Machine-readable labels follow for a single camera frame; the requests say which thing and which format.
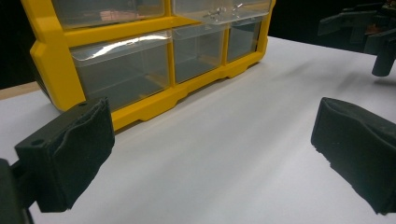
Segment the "yellow storage organizer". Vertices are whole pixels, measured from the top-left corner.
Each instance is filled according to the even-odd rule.
[[[254,7],[232,4],[233,0],[227,0],[231,9],[200,12],[205,22],[213,20],[216,25],[173,12],[172,3],[184,10],[183,0],[157,1],[160,4],[155,6],[154,0],[141,1],[126,1],[130,8],[125,11],[111,7],[99,9],[99,14],[91,10],[75,15],[60,11],[60,0],[22,0],[36,37],[31,55],[42,89],[58,109],[65,111],[106,95],[117,130],[171,109],[190,92],[217,79],[243,73],[265,53],[275,0],[264,0],[268,13],[259,16]],[[245,6],[253,9],[254,17],[243,14]],[[233,18],[219,22],[220,13],[227,10]],[[239,15],[244,15],[243,20],[236,19]]]

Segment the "transparent drawer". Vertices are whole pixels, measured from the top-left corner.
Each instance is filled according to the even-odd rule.
[[[256,51],[261,21],[262,17],[255,17],[232,23],[228,42],[228,62]]]
[[[170,41],[170,32],[159,32],[72,49],[86,98],[106,96],[115,110],[166,89]]]
[[[190,25],[173,30],[176,82],[180,83],[221,64],[226,25]]]
[[[162,0],[52,0],[63,28],[105,25],[161,17]]]
[[[173,0],[175,15],[223,24],[267,15],[271,0]]]

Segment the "white tabletop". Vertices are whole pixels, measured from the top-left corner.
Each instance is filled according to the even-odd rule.
[[[40,223],[395,223],[376,215],[310,144],[321,97],[396,122],[396,72],[375,56],[270,37],[246,73],[118,133],[70,211]],[[0,157],[59,115],[40,91],[0,101]]]

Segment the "dark background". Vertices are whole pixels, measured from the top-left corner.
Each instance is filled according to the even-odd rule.
[[[374,0],[277,0],[270,36],[330,48],[362,52],[363,45],[349,44],[350,29],[317,36],[318,22],[342,8],[384,1]],[[29,50],[35,36],[20,0],[0,0],[0,89],[35,80],[37,71]]]

